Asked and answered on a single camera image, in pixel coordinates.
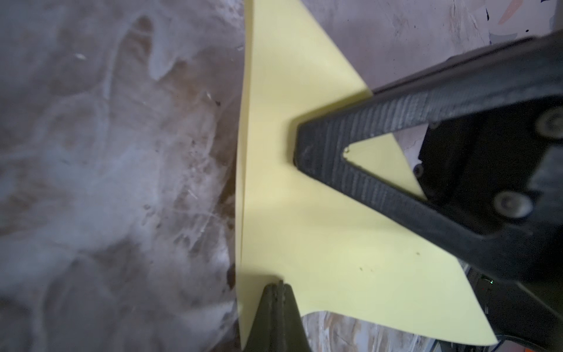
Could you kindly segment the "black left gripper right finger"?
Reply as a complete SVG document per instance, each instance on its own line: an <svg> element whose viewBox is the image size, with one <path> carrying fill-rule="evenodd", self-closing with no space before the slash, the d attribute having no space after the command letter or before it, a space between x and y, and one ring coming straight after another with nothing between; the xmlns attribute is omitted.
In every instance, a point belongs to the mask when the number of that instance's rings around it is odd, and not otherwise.
<svg viewBox="0 0 563 352"><path fill-rule="evenodd" d="M278 284L278 351L311 352L292 287Z"/></svg>

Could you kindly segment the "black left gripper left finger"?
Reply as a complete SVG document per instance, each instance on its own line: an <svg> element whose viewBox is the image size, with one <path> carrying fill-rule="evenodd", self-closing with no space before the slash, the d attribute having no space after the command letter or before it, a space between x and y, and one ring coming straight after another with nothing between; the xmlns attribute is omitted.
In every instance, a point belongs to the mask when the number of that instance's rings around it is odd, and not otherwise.
<svg viewBox="0 0 563 352"><path fill-rule="evenodd" d="M278 348L278 284L265 286L244 352L273 352Z"/></svg>

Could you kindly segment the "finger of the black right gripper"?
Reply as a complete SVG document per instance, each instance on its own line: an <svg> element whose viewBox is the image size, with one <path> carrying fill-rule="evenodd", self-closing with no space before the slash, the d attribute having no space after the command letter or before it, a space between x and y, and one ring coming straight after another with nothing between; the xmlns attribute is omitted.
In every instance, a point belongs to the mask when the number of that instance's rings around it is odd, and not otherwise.
<svg viewBox="0 0 563 352"><path fill-rule="evenodd" d="M422 125L422 199L344 157ZM452 57L302 123L293 161L491 277L547 277L562 263L562 33Z"/></svg>

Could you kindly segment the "yellow square paper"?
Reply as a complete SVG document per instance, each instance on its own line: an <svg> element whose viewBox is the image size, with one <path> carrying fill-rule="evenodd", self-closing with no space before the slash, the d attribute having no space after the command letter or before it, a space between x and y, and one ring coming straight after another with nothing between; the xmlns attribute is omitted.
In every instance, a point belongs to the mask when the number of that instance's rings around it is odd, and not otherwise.
<svg viewBox="0 0 563 352"><path fill-rule="evenodd" d="M329 311L474 346L496 336L459 261L299 172L297 126L371 96L300 1L246 1L236 186L240 338L262 290L289 283L299 310Z"/></svg>

